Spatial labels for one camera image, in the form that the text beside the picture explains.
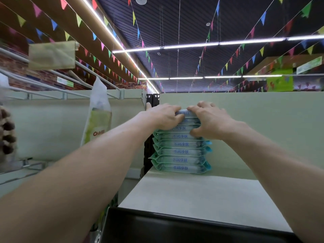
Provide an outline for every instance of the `finger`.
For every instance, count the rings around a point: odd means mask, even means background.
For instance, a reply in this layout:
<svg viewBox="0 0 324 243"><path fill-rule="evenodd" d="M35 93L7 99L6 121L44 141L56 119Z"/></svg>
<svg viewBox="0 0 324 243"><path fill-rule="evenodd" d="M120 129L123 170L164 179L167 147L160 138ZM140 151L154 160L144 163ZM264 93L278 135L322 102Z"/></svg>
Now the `finger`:
<svg viewBox="0 0 324 243"><path fill-rule="evenodd" d="M192 111L193 113L196 113L200 109L199 106L189 106L187 107L187 110Z"/></svg>
<svg viewBox="0 0 324 243"><path fill-rule="evenodd" d="M176 115L177 124L181 123L184 120L184 114Z"/></svg>
<svg viewBox="0 0 324 243"><path fill-rule="evenodd" d="M202 128L201 128L201 126L200 126L200 127L196 128L196 129L192 129L192 130L190 131L190 134L191 134L192 136L195 136L195 137L201 137L201 131L202 131Z"/></svg>
<svg viewBox="0 0 324 243"><path fill-rule="evenodd" d="M150 108L152 108L151 103L147 102L146 103L146 110L149 110Z"/></svg>
<svg viewBox="0 0 324 243"><path fill-rule="evenodd" d="M181 106L172 106L174 112L178 112L181 110Z"/></svg>
<svg viewBox="0 0 324 243"><path fill-rule="evenodd" d="M207 102L207 101L200 101L197 106L200 106L202 108L208 108L208 107L212 107L212 103L211 102Z"/></svg>

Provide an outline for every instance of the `dark ceiling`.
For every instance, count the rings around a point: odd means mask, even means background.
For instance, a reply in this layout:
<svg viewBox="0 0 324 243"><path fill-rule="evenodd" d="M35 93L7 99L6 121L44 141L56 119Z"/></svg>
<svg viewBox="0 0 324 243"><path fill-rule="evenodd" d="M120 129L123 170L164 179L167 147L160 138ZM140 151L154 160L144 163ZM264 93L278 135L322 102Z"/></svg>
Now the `dark ceiling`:
<svg viewBox="0 0 324 243"><path fill-rule="evenodd" d="M146 47L160 45L175 45L188 43L203 43L210 31L210 42L244 40L251 38L250 31L255 27L254 38L273 36L310 35L324 26L322 10L324 0L220 0L219 15L216 14L219 0L147 0L145 5L139 5L136 0L98 0L108 16L114 22L115 29L124 36L131 48L142 47L142 40ZM301 10L309 3L311 10L309 17L302 17ZM133 26L133 15L136 22ZM261 16L266 12L265 23L262 25ZM291 30L288 32L287 23L292 20ZM213 30L206 23L213 21ZM137 26L140 31L138 39ZM198 76L217 75L223 69L224 75L233 75L244 66L243 74L248 73L255 65L268 56L281 56L298 43L251 44L244 50L240 47L239 55L235 52L238 46L209 47L203 54ZM259 50L265 46L261 56ZM323 46L317 44L313 53L322 53ZM149 51L148 62L145 52L135 53L141 63L154 77L184 77L194 76L199 64L202 48L187 48L179 50ZM295 48L294 54L307 53L302 45ZM253 64L251 58L256 54ZM164 92L203 92L227 91L237 85L232 80L229 85L213 84L212 80L168 80L156 81Z"/></svg>

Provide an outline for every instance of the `store sign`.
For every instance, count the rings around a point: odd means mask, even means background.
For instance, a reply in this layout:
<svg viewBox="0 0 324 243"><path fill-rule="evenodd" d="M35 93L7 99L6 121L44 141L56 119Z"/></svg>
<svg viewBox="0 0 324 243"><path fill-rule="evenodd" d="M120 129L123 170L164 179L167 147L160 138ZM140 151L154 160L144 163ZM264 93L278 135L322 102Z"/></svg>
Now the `store sign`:
<svg viewBox="0 0 324 243"><path fill-rule="evenodd" d="M297 71L296 71L296 74L300 74L300 73L303 73L305 71L308 71L314 67L317 67L317 66L320 66L322 65L322 56L321 57L318 57L310 62L307 62L306 64L304 65L301 65L299 67L297 67Z"/></svg>
<svg viewBox="0 0 324 243"><path fill-rule="evenodd" d="M57 77L57 82L60 83L60 84L64 84L64 85L67 85L67 86L70 86L70 87L74 87L74 83L69 81L69 80L66 80L64 78L61 78L61 77Z"/></svg>

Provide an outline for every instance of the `smoke detector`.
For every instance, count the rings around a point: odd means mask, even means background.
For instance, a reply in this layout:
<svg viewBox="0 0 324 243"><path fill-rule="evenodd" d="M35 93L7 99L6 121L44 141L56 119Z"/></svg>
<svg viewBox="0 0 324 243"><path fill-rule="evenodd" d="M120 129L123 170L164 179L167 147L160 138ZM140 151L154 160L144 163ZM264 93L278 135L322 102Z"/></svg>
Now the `smoke detector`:
<svg viewBox="0 0 324 243"><path fill-rule="evenodd" d="M147 0L136 0L136 2L140 5L145 5Z"/></svg>

